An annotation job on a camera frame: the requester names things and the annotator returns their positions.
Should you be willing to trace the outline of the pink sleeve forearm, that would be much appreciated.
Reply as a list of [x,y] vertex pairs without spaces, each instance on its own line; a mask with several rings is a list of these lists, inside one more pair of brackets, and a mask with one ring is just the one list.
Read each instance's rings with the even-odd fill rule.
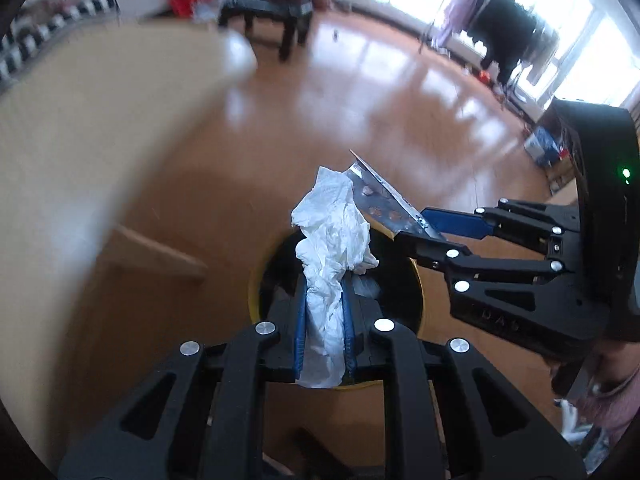
[[580,416],[600,428],[615,446],[620,442],[639,409],[639,367],[610,390],[593,387],[574,405]]

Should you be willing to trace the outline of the person right hand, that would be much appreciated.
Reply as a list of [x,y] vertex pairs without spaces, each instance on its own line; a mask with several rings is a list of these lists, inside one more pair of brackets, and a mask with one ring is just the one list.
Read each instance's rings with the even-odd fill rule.
[[638,342],[600,340],[585,359],[561,362],[544,358],[550,368],[551,389],[565,399],[585,396],[595,385],[617,386],[639,369]]

